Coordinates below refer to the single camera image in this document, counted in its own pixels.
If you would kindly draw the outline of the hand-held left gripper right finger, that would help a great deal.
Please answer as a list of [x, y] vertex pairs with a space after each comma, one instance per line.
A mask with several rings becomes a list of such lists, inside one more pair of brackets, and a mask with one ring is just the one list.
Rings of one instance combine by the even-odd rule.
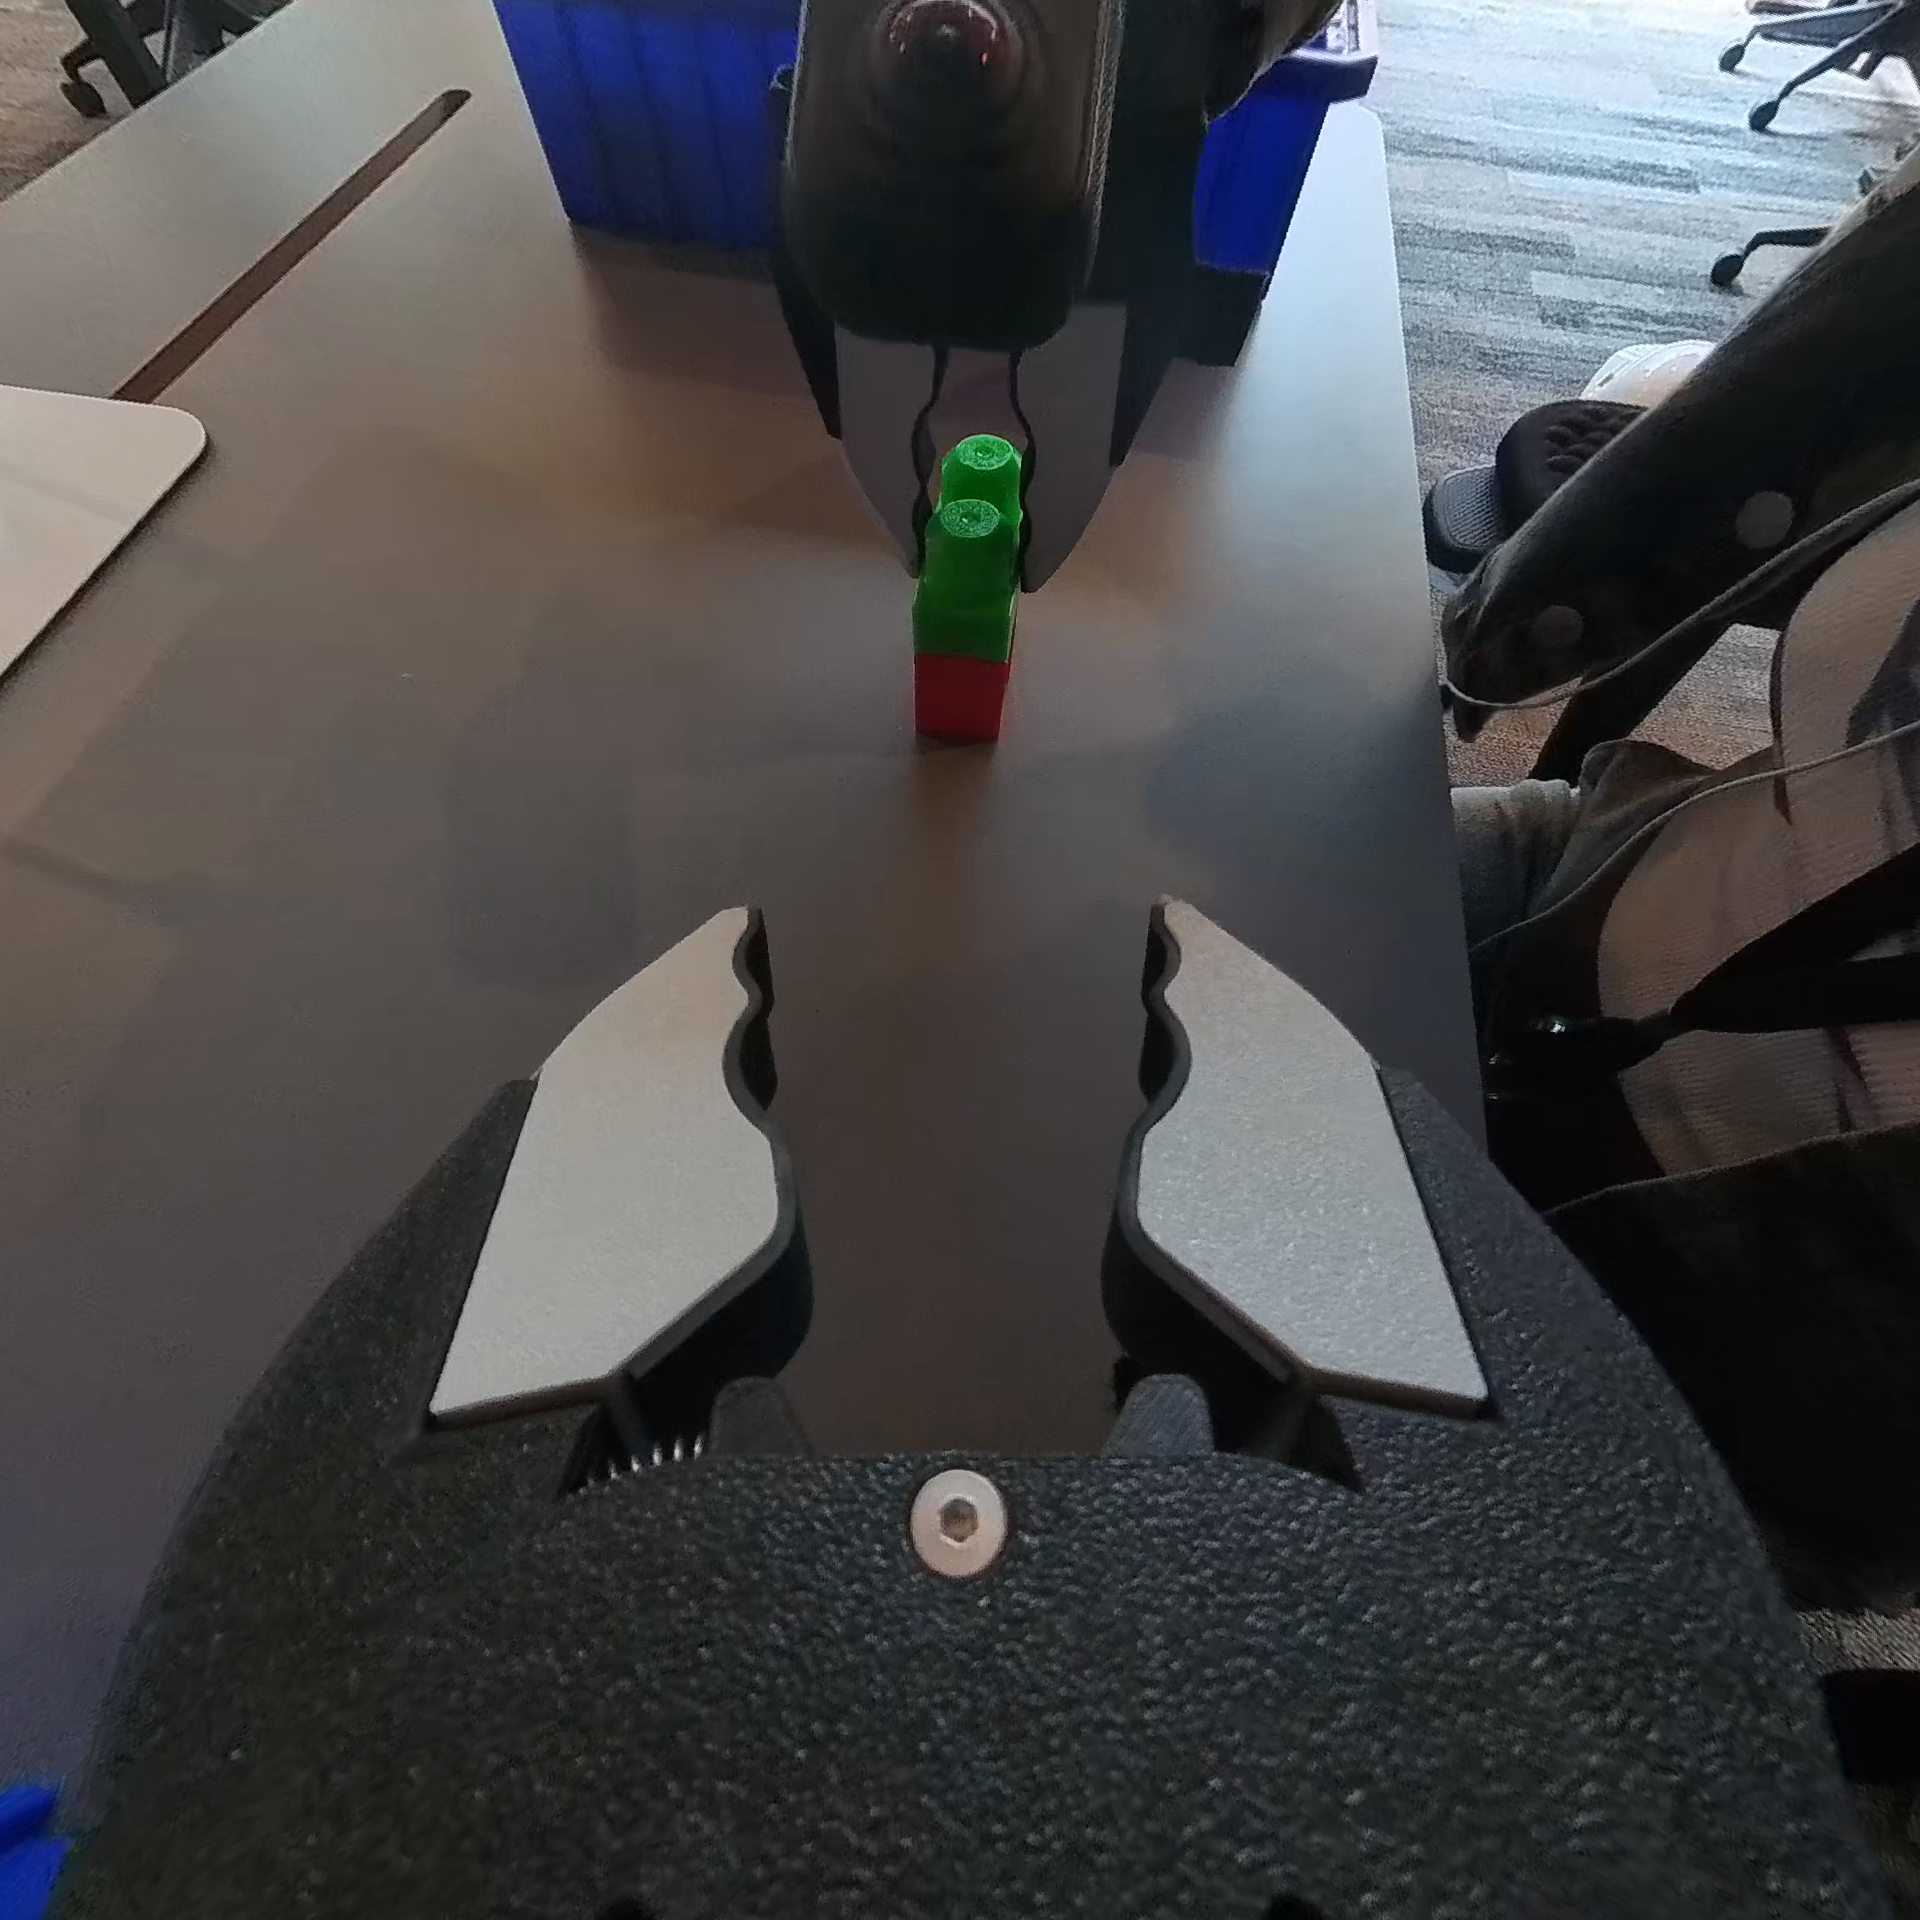
[[1356, 1481], [1336, 1405], [1491, 1416], [1373, 1056], [1180, 899], [1149, 910], [1140, 999], [1143, 1111], [1101, 1252], [1115, 1446], [1162, 1424]]

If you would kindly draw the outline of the black office chair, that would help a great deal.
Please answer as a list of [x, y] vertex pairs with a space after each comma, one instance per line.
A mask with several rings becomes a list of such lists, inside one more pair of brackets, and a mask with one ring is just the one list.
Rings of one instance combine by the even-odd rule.
[[1746, 1], [1746, 29], [1719, 49], [1716, 68], [1736, 73], [1744, 54], [1760, 40], [1815, 49], [1815, 60], [1757, 101], [1746, 126], [1767, 134], [1789, 95], [1847, 73], [1869, 80], [1886, 61], [1896, 60], [1918, 76], [1918, 4], [1916, 1]]
[[1859, 223], [1871, 211], [1902, 192], [1916, 188], [1918, 181], [1918, 140], [1902, 144], [1894, 155], [1860, 173], [1855, 198], [1831, 223], [1767, 229], [1751, 232], [1736, 249], [1715, 257], [1709, 267], [1709, 287], [1725, 293], [1742, 279], [1744, 265], [1763, 252], [1810, 252], [1827, 244], [1836, 231]]
[[60, 56], [60, 92], [76, 113], [103, 120], [108, 103], [88, 80], [88, 68], [100, 67], [125, 104], [142, 107], [284, 7], [284, 1], [61, 1], [80, 27], [80, 40]]

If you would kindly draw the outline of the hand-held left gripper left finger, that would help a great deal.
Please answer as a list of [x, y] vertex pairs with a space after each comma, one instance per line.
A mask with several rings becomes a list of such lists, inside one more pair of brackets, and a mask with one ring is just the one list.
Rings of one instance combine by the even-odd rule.
[[772, 1107], [760, 912], [734, 904], [602, 999], [539, 1067], [426, 1416], [586, 1407], [588, 1472], [715, 1453], [734, 1389], [812, 1316]]

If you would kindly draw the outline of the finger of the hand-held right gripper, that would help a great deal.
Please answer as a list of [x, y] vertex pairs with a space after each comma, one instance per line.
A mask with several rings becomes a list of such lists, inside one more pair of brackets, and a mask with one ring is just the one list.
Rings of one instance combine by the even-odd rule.
[[930, 476], [928, 411], [942, 395], [942, 355], [923, 343], [832, 336], [838, 443], [856, 492], [904, 571], [922, 571], [916, 515]]
[[1077, 304], [1043, 344], [1019, 355], [1023, 463], [1022, 584], [1043, 587], [1088, 529], [1114, 479], [1125, 309]]

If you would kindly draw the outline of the blue ribbed plastic bin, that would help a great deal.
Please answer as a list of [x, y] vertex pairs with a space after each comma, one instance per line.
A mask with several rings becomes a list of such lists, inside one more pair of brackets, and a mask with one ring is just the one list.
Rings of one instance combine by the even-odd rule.
[[[772, 249], [792, 1], [498, 1], [567, 217], [696, 255]], [[1373, 4], [1339, 4], [1212, 120], [1191, 201], [1182, 359], [1247, 344], [1328, 113], [1366, 95]]]
[[43, 1917], [64, 1869], [58, 1832], [60, 1790], [48, 1783], [2, 1788], [2, 1917]]

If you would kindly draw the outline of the person's right forearm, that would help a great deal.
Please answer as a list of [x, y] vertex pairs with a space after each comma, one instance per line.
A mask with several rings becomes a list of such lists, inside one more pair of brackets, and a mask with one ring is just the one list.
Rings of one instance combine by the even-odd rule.
[[1342, 1], [1204, 1], [1202, 113], [1235, 107], [1277, 60], [1319, 37]]

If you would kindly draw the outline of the green two-stud mega block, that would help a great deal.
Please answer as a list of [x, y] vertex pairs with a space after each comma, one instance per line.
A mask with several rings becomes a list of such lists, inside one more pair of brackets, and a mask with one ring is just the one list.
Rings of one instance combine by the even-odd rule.
[[1023, 561], [1023, 454], [972, 433], [947, 449], [911, 607], [922, 656], [1008, 665]]

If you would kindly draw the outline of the red mega block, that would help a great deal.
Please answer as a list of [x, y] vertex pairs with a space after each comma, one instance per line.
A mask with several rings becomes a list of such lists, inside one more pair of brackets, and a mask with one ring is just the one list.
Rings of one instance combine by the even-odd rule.
[[959, 745], [998, 740], [1011, 676], [1011, 659], [916, 651], [915, 732]]

